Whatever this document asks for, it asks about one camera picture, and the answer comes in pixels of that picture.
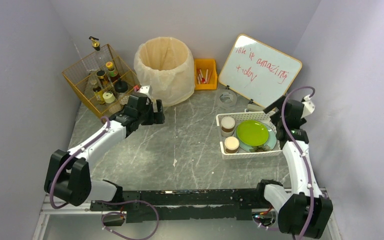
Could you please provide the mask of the white plastic basket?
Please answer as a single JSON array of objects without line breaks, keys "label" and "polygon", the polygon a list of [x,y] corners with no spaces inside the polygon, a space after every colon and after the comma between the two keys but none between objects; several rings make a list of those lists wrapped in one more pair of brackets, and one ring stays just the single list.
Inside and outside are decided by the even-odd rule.
[{"label": "white plastic basket", "polygon": [[215,117],[216,124],[218,127],[218,137],[219,137],[219,145],[221,149],[221,155],[224,160],[232,160],[232,159],[249,159],[249,158],[263,158],[263,157],[272,157],[278,156],[282,154],[282,150],[280,148],[280,142],[276,137],[276,145],[271,151],[261,151],[261,152],[246,152],[241,147],[239,147],[237,153],[228,154],[225,152],[224,141],[226,137],[221,136],[221,120],[223,117],[232,117],[235,120],[235,129],[236,127],[243,121],[246,120],[256,120],[262,123],[267,124],[274,132],[276,136],[276,126],[271,122],[270,116],[273,115],[274,112],[271,111],[268,114],[263,111],[258,112],[236,112],[236,113],[226,113],[226,114],[218,114]]}]

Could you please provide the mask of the black lid shaker jar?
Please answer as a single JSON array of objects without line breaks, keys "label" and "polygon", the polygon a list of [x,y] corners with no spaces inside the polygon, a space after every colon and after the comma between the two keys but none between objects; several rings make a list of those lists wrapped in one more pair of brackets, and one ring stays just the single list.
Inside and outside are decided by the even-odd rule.
[{"label": "black lid shaker jar", "polygon": [[129,85],[124,80],[117,80],[114,84],[114,90],[116,92],[118,102],[123,105],[126,99],[128,99]]}]

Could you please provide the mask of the light blue flower plate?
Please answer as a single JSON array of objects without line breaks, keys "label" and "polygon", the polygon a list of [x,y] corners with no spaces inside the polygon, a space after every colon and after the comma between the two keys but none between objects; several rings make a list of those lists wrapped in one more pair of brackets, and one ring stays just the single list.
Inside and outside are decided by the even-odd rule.
[{"label": "light blue flower plate", "polygon": [[236,129],[235,129],[234,136],[239,140],[239,147],[248,153],[272,151],[274,149],[276,143],[277,143],[276,133],[267,124],[265,124],[265,126],[268,128],[269,138],[265,144],[260,145],[260,146],[249,146],[247,144],[244,144],[237,137]]}]

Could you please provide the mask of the green plate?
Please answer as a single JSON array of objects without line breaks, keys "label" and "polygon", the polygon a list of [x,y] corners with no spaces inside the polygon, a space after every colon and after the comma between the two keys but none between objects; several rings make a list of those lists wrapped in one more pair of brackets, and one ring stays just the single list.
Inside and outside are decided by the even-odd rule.
[{"label": "green plate", "polygon": [[269,139],[266,125],[257,120],[245,120],[236,127],[237,137],[246,145],[257,147]]}]

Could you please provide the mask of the tall yellow label spice jar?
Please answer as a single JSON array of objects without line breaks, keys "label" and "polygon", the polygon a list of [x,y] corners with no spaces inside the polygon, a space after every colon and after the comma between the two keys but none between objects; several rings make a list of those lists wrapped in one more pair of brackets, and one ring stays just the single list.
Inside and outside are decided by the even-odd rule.
[{"label": "tall yellow label spice jar", "polygon": [[104,70],[98,70],[96,72],[96,77],[99,79],[103,88],[107,88],[110,85],[110,81],[109,81],[107,74]]}]

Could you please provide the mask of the small yellow label bottle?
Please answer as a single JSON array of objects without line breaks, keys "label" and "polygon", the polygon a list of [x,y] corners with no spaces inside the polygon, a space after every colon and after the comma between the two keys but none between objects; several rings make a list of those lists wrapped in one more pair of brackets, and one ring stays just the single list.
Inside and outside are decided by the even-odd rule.
[{"label": "small yellow label bottle", "polygon": [[97,102],[100,105],[105,105],[106,102],[105,102],[104,97],[103,97],[104,92],[103,92],[102,88],[99,85],[94,85],[92,87],[92,90],[94,92],[94,96],[95,96]]}]

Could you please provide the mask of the white mug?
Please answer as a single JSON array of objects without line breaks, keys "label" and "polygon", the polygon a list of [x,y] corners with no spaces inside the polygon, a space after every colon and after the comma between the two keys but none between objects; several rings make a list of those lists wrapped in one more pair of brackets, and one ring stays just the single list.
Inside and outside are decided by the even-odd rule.
[{"label": "white mug", "polygon": [[220,122],[220,131],[222,137],[231,137],[234,134],[236,121],[231,116],[225,116]]}]

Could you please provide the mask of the steel lined mug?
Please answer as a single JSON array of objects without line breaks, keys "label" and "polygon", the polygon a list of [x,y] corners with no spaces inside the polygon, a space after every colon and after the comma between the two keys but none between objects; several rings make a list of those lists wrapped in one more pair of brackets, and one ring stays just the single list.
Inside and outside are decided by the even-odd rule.
[{"label": "steel lined mug", "polygon": [[224,151],[227,154],[235,154],[240,147],[239,140],[234,136],[229,136],[224,140]]}]

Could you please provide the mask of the clear oil dispenser bottle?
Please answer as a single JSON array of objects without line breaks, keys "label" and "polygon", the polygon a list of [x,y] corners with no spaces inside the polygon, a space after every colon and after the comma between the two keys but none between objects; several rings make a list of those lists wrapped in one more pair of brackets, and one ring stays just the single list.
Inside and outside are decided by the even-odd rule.
[{"label": "clear oil dispenser bottle", "polygon": [[98,67],[101,70],[105,71],[107,69],[106,63],[109,61],[107,54],[105,53],[104,49],[101,47],[101,44],[98,38],[90,36],[88,39],[91,40],[92,42],[91,45],[94,49],[94,59],[96,60]]}]

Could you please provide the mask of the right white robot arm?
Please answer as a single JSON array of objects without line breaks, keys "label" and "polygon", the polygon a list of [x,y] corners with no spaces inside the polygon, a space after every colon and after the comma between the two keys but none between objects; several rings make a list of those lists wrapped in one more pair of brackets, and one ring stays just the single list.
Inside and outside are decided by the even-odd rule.
[{"label": "right white robot arm", "polygon": [[315,106],[309,97],[301,101],[278,100],[264,109],[265,113],[277,111],[270,116],[276,127],[276,138],[286,159],[291,192],[280,182],[262,180],[263,198],[277,213],[277,225],[281,233],[319,239],[333,212],[333,203],[320,190],[311,166],[309,138],[301,127]]}]

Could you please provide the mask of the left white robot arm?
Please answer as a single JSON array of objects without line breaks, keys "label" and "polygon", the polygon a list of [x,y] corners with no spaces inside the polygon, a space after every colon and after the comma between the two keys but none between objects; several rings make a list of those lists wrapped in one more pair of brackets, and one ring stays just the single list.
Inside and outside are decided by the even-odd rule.
[{"label": "left white robot arm", "polygon": [[108,180],[92,180],[91,167],[139,126],[163,124],[163,102],[151,100],[149,93],[140,90],[128,97],[122,110],[110,117],[103,116],[101,120],[103,126],[85,141],[69,150],[58,149],[51,155],[44,190],[54,209],[79,206],[85,201],[115,203],[122,200],[122,186]]}]

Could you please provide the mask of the trash bin with bag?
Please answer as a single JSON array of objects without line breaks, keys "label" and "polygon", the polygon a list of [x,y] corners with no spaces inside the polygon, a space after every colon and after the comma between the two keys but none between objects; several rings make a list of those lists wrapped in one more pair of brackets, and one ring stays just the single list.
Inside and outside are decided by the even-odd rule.
[{"label": "trash bin with bag", "polygon": [[186,101],[195,91],[195,64],[191,50],[174,37],[156,37],[142,43],[134,56],[134,71],[151,97],[164,107]]}]

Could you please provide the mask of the red marker pen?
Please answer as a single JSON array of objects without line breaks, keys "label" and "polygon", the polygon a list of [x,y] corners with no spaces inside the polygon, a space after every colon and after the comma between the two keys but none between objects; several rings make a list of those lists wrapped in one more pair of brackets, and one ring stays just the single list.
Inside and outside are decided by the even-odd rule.
[{"label": "red marker pen", "polygon": [[206,84],[206,83],[207,83],[207,82],[206,82],[206,78],[205,78],[205,76],[203,75],[202,70],[199,68],[198,71],[199,71],[199,76],[200,76],[200,80],[201,80],[201,82],[202,82],[203,84]]}]

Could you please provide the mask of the yellow plastic bin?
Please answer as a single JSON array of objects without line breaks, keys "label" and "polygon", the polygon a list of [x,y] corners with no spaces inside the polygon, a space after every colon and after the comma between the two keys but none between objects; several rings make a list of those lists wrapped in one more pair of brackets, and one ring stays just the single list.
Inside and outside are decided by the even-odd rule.
[{"label": "yellow plastic bin", "polygon": [[[195,68],[195,90],[216,90],[218,85],[218,74],[216,60],[212,58],[195,58],[194,59],[194,68]],[[202,74],[206,79],[206,83],[201,82],[199,69],[201,69]]]}]

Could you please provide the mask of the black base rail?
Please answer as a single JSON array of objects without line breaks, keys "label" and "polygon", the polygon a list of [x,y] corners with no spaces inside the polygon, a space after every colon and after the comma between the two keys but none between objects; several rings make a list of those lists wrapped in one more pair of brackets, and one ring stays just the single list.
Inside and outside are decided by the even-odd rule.
[{"label": "black base rail", "polygon": [[93,212],[124,213],[127,223],[161,221],[236,219],[250,221],[259,210],[268,209],[264,198],[266,184],[280,185],[263,179],[255,188],[188,189],[188,190],[123,190],[118,187],[110,203],[94,200]]}]

